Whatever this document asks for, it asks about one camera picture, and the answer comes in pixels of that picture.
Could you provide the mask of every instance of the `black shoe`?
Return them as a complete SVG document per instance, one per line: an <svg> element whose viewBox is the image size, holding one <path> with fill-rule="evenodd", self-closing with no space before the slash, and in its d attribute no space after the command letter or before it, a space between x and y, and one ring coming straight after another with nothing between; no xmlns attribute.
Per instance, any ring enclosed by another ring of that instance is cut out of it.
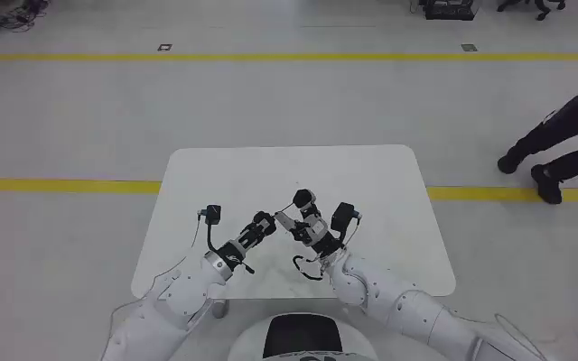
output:
<svg viewBox="0 0 578 361"><path fill-rule="evenodd" d="M512 147L509 151L498 160L498 169L502 173L512 174L516 171L518 165L526 158L525 154L521 154L516 147Z"/></svg>
<svg viewBox="0 0 578 361"><path fill-rule="evenodd" d="M548 11L547 13L541 13L536 20L538 20L539 22L544 21L544 19L548 16L548 14L550 14L550 12Z"/></svg>
<svg viewBox="0 0 578 361"><path fill-rule="evenodd" d="M549 204L562 203L562 192L560 182L545 175L545 166L542 164L532 167L532 178L538 186L538 196Z"/></svg>

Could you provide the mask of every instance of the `table leg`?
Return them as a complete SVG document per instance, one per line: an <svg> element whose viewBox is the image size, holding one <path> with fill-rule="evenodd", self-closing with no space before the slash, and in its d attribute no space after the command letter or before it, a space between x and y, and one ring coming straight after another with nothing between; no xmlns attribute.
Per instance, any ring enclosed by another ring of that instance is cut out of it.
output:
<svg viewBox="0 0 578 361"><path fill-rule="evenodd" d="M228 300L215 300L211 312L215 319L222 319L228 313Z"/></svg>

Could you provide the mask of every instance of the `black cable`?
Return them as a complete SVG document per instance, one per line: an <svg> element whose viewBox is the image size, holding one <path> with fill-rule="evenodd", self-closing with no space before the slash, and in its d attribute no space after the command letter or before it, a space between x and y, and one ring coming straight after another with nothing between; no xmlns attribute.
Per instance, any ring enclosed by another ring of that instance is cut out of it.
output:
<svg viewBox="0 0 578 361"><path fill-rule="evenodd" d="M214 253L217 253L217 250L210 241L210 226L211 224L207 225L207 246L209 247L209 250L213 251Z"/></svg>
<svg viewBox="0 0 578 361"><path fill-rule="evenodd" d="M288 208L289 208L289 207L291 207L292 205L293 205L293 203L289 203L289 205L288 205L287 207L285 207L285 208L281 209L281 210L280 210L280 211L278 211L277 213L281 213L281 212L283 212L284 210L288 209Z"/></svg>
<svg viewBox="0 0 578 361"><path fill-rule="evenodd" d="M293 257L293 265L295 266L295 268L297 269L297 271L299 271L303 276L305 276L306 279L308 280L312 280L312 281L322 281L323 280L323 270L321 270L321 275L319 277L313 277L305 272L303 272L301 270L301 267L299 267L299 264L297 264L297 260L298 259L304 259L304 257L302 255L296 255L295 257ZM314 260L308 260L305 259L305 262L307 262L308 264L317 261L317 259Z"/></svg>

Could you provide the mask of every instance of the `black pants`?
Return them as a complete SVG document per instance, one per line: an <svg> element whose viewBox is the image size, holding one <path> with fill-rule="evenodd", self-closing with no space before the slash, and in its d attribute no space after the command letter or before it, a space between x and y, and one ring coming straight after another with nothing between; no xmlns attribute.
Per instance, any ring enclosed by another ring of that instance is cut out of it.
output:
<svg viewBox="0 0 578 361"><path fill-rule="evenodd" d="M540 123L516 143L523 154L536 154L578 135L578 97L570 100L552 117ZM550 177L565 181L578 176L578 151L546 165Z"/></svg>
<svg viewBox="0 0 578 361"><path fill-rule="evenodd" d="M506 7L506 6L510 6L510 5L515 5L515 4L519 3L520 1L522 1L522 0L506 0L504 2L504 4L502 4L502 6ZM550 3L563 3L565 0L548 0L548 1ZM549 13L550 12L550 8L544 4L544 0L534 0L534 2L536 3L537 8L542 13Z"/></svg>

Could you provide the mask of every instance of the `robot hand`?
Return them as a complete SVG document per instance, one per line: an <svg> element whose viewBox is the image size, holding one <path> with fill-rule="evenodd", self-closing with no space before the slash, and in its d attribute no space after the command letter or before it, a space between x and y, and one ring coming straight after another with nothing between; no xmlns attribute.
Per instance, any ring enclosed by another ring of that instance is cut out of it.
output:
<svg viewBox="0 0 578 361"><path fill-rule="evenodd" d="M154 277L153 287L143 302L109 339L101 361L171 358L210 309L209 287L213 283L224 285L235 268L244 264L247 251L276 230L273 217L258 212L236 239L215 249L210 242L210 228L219 223L220 207L207 206L200 216L205 216L208 225L210 249L200 261L200 269L199 260L187 255L173 270L162 274L160 280L157 281L159 276Z"/></svg>

